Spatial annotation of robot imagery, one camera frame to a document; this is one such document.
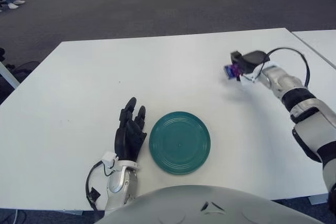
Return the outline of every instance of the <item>white table surface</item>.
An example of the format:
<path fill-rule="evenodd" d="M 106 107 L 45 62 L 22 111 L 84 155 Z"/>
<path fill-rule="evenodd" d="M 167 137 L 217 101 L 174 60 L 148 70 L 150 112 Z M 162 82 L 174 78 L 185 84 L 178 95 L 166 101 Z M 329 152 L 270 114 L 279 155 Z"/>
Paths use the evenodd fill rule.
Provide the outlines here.
<path fill-rule="evenodd" d="M 336 69 L 336 30 L 293 32 Z"/>
<path fill-rule="evenodd" d="M 230 53 L 294 47 L 311 68 L 311 91 L 336 110 L 336 71 L 284 28 L 185 36 L 62 42 L 0 106 L 0 208 L 90 210 L 85 180 L 113 151 L 120 109 L 135 96 L 146 106 L 144 131 L 163 115 L 187 111 L 211 136 L 205 164 L 189 175 L 162 171 L 146 138 L 138 194 L 185 184 L 235 188 L 268 199 L 326 193 L 322 166 L 291 135 L 289 113 L 262 84 L 226 80 Z M 272 59 L 305 77 L 291 51 Z M 102 195 L 102 168 L 90 185 Z"/>

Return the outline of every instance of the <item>gray carpet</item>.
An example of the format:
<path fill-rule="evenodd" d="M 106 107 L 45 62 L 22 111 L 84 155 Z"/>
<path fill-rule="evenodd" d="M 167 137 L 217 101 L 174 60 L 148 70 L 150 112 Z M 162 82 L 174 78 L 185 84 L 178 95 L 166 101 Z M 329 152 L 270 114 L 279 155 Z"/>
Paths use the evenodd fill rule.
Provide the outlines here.
<path fill-rule="evenodd" d="M 336 0 L 26 0 L 0 13 L 5 63 L 42 61 L 61 41 L 163 36 L 286 27 L 336 29 Z M 336 223 L 327 204 L 281 200 L 325 223 Z M 0 210 L 0 223 L 12 210 Z M 26 211 L 25 223 L 93 223 L 91 212 L 73 216 Z M 19 223 L 24 214 L 20 212 Z"/>

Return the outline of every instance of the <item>robotic arm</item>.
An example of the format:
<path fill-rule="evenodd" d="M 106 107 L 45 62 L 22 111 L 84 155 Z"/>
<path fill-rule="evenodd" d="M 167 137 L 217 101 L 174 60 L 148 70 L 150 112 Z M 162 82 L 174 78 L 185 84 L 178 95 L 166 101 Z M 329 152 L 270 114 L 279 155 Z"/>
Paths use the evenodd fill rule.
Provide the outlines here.
<path fill-rule="evenodd" d="M 269 54 L 254 51 L 231 54 L 241 81 L 257 79 L 284 104 L 295 123 L 293 136 L 312 160 L 322 163 L 330 210 L 336 214 L 336 114 L 309 92 L 308 82 L 287 74 L 269 61 Z"/>

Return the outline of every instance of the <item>green plate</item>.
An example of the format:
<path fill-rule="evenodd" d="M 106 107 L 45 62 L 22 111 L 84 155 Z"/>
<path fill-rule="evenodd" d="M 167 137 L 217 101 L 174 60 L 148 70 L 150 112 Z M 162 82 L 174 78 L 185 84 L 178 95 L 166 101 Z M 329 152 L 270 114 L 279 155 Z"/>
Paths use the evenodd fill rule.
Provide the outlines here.
<path fill-rule="evenodd" d="M 156 164 L 166 172 L 188 174 L 206 161 L 210 135 L 198 117 L 187 112 L 172 112 L 154 125 L 149 149 Z"/>

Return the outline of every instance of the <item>black cable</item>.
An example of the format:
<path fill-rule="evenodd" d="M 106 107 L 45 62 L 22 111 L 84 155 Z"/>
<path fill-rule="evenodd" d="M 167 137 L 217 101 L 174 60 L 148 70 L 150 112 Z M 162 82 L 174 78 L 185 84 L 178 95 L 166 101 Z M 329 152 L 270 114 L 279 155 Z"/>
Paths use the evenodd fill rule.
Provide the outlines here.
<path fill-rule="evenodd" d="M 96 169 L 98 166 L 100 166 L 101 164 L 103 164 L 102 161 L 97 162 L 90 170 L 88 177 L 86 178 L 86 182 L 85 182 L 85 193 L 86 193 L 86 198 L 90 204 L 90 206 L 92 207 L 92 209 L 94 211 L 98 211 L 97 207 L 96 207 L 96 203 L 95 201 L 92 199 L 91 195 L 90 195 L 90 190 L 89 190 L 89 179 L 91 176 L 91 173 L 93 172 L 94 169 Z"/>
<path fill-rule="evenodd" d="M 308 87 L 308 84 L 309 84 L 309 80 L 310 80 L 310 69 L 309 69 L 309 66 L 308 66 L 308 62 L 305 58 L 305 56 L 303 55 L 303 53 L 301 53 L 300 51 L 294 49 L 294 48 L 290 48 L 290 47 L 278 47 L 278 48 L 275 48 L 273 50 L 271 50 L 270 52 L 268 52 L 265 56 L 264 56 L 264 59 L 263 59 L 263 63 L 262 63 L 262 66 L 261 66 L 261 69 L 260 71 L 258 72 L 258 75 L 256 77 L 256 79 L 260 76 L 261 74 L 261 71 L 263 70 L 263 67 L 265 65 L 265 62 L 266 62 L 266 57 L 267 56 L 270 56 L 271 54 L 273 54 L 275 51 L 278 51 L 278 50 L 281 50 L 281 49 L 288 49 L 288 50 L 292 50 L 294 52 L 297 52 L 301 58 L 303 59 L 303 61 L 305 62 L 304 64 L 306 65 L 306 80 L 305 80 L 305 87 L 307 88 Z"/>
<path fill-rule="evenodd" d="M 13 216 L 13 215 L 14 215 L 14 213 L 8 215 L 5 219 L 3 219 L 2 221 L 0 221 L 0 224 L 8 223 L 9 218 L 10 218 L 11 216 Z"/>
<path fill-rule="evenodd" d="M 114 171 L 111 171 L 110 174 L 107 174 L 107 173 L 106 173 L 106 167 L 105 167 L 105 164 L 104 164 L 104 163 L 103 163 L 103 166 L 104 166 L 104 173 L 105 173 L 105 176 L 108 177 L 108 176 L 110 176 L 112 173 L 114 173 Z"/>
<path fill-rule="evenodd" d="M 27 213 L 23 210 L 19 210 L 19 212 L 23 212 L 23 214 L 25 215 L 23 218 L 23 221 L 21 222 L 21 224 L 25 223 L 26 219 L 27 219 Z"/>

